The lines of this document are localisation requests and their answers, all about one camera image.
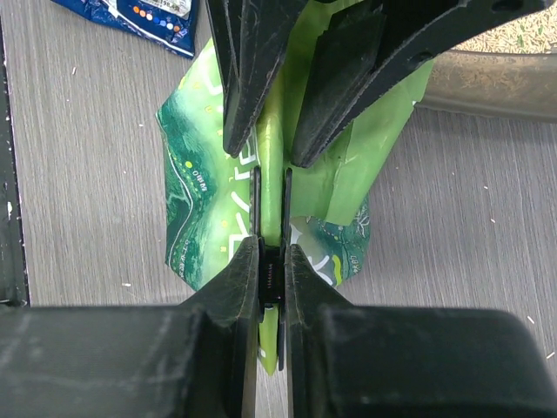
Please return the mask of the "blue chip bag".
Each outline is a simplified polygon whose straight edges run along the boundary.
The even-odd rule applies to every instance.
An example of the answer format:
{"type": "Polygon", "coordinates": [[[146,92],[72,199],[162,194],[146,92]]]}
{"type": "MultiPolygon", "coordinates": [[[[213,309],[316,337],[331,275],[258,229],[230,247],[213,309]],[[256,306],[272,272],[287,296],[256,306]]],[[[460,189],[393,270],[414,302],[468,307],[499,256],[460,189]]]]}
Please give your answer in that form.
{"type": "Polygon", "coordinates": [[[149,39],[181,57],[195,56],[199,2],[194,0],[54,0],[103,26],[149,39]]]}

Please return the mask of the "black bag clip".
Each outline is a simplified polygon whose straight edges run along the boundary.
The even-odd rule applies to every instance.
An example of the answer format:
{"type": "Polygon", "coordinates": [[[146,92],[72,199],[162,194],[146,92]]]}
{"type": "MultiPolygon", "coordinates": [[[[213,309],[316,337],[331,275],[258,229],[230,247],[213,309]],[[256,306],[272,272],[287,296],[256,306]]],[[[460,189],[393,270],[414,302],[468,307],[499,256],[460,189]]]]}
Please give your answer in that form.
{"type": "Polygon", "coordinates": [[[251,174],[252,231],[258,242],[258,358],[268,375],[285,365],[285,252],[290,245],[292,171],[283,175],[278,244],[270,245],[261,234],[261,167],[251,174]]]}

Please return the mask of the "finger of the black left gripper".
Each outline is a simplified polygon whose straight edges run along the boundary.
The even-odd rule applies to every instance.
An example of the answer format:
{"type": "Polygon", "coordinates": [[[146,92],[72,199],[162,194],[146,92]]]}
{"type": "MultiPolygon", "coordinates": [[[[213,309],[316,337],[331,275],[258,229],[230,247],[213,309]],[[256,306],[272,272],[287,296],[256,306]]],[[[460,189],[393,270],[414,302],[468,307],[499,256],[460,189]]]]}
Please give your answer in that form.
{"type": "Polygon", "coordinates": [[[206,3],[223,85],[223,148],[234,158],[250,137],[306,5],[299,0],[206,3]]]}
{"type": "Polygon", "coordinates": [[[439,54],[549,1],[359,1],[318,37],[292,141],[307,168],[365,109],[439,54]]]}

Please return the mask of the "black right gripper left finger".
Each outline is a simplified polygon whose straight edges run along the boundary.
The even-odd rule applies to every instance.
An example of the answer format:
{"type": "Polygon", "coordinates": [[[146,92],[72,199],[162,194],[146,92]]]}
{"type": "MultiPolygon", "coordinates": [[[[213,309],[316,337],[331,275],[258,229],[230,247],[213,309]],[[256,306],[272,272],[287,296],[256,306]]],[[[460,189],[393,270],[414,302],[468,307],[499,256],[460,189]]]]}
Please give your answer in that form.
{"type": "Polygon", "coordinates": [[[254,416],[258,259],[176,306],[3,307],[2,416],[254,416]]]}

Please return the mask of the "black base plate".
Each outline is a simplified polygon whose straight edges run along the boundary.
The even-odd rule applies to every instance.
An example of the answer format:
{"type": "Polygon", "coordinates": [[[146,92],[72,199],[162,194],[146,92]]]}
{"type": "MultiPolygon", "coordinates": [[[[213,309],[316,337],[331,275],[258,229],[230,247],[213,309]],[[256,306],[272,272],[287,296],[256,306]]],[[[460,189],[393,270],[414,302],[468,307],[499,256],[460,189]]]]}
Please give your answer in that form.
{"type": "Polygon", "coordinates": [[[5,48],[1,48],[1,304],[30,304],[5,48]]]}

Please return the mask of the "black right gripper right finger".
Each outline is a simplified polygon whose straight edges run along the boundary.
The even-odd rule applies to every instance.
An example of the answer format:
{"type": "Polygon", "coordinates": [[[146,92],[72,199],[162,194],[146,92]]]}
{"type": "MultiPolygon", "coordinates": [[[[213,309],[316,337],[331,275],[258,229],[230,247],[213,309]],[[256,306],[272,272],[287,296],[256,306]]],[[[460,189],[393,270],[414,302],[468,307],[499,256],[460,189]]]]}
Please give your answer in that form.
{"type": "Polygon", "coordinates": [[[493,309],[355,306],[285,255],[291,417],[553,417],[534,338],[493,309]]]}

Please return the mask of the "green cat litter bag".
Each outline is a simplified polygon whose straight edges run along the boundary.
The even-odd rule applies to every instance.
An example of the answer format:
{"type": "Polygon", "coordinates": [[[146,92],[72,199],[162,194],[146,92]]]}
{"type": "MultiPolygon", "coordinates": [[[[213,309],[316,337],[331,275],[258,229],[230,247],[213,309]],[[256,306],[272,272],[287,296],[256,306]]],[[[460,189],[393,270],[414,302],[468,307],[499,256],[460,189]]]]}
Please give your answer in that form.
{"type": "Polygon", "coordinates": [[[283,175],[292,171],[290,245],[335,287],[360,271],[369,243],[367,194],[424,96],[434,58],[357,116],[304,168],[292,141],[318,37],[334,13],[359,1],[306,1],[285,59],[240,154],[223,148],[224,94],[211,38],[158,110],[164,140],[166,265],[199,290],[231,262],[252,231],[252,169],[261,167],[261,234],[277,245],[283,175]]]}

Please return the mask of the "translucent grey litter box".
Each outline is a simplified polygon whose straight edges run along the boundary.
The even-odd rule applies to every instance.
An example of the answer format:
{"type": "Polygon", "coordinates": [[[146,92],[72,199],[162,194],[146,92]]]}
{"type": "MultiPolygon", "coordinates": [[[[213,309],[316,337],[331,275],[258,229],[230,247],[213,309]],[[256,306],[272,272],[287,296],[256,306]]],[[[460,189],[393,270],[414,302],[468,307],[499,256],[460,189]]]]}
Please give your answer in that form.
{"type": "Polygon", "coordinates": [[[556,6],[484,32],[438,56],[421,105],[556,122],[556,6]]]}

